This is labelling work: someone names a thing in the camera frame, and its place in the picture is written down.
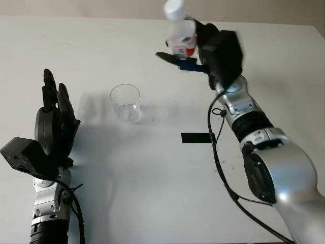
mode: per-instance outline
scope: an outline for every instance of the wall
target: wall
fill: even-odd
[[[0,15],[163,19],[165,0],[0,0]],[[186,0],[200,20],[313,25],[325,35],[325,0]]]

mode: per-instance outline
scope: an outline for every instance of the bottle cap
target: bottle cap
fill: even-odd
[[[164,13],[169,21],[179,21],[186,16],[184,0],[168,0],[164,5]]]

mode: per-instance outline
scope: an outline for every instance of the clear plastic cup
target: clear plastic cup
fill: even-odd
[[[133,124],[140,119],[140,92],[134,85],[118,85],[112,89],[110,97],[122,122]]]

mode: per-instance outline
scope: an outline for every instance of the black strip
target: black strip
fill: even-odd
[[[213,143],[215,143],[215,135],[212,135]],[[209,133],[182,133],[183,143],[211,143]]]

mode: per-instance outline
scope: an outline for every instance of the white table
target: white table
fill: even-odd
[[[250,93],[275,126],[301,146],[325,194],[325,45],[310,26],[218,23],[239,32]],[[71,157],[72,186],[83,210],[88,244],[243,243],[277,239],[232,203],[211,145],[182,144],[181,133],[206,133],[214,97],[207,77],[180,72],[154,54],[169,51],[160,20],[0,17],[0,146],[34,138],[42,106],[43,69],[63,82],[82,121]],[[143,119],[116,123],[110,90],[131,83],[141,92]],[[213,129],[220,126],[213,119]],[[231,186],[253,197],[238,142],[225,125],[220,158]],[[29,243],[32,177],[0,157],[0,242]],[[275,210],[245,203],[288,235]],[[78,243],[75,217],[71,243]]]

